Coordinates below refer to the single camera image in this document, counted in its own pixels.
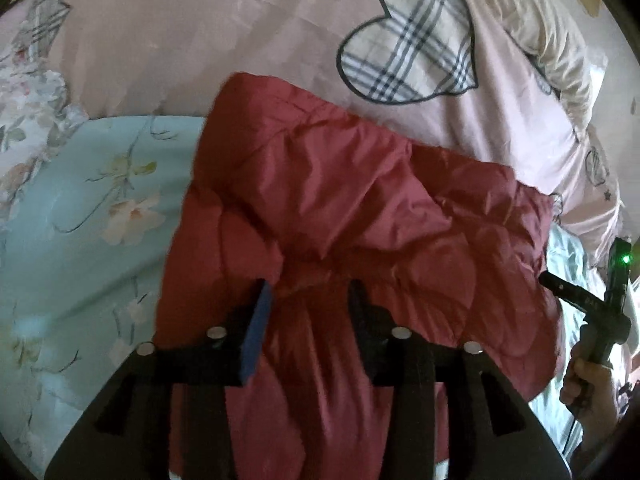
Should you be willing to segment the person's right hand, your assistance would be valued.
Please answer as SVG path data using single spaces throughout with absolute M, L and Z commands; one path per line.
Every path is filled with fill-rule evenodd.
M 577 408 L 582 446 L 593 448 L 607 439 L 618 424 L 617 389 L 612 370 L 586 360 L 582 344 L 575 344 L 563 379 L 560 400 Z

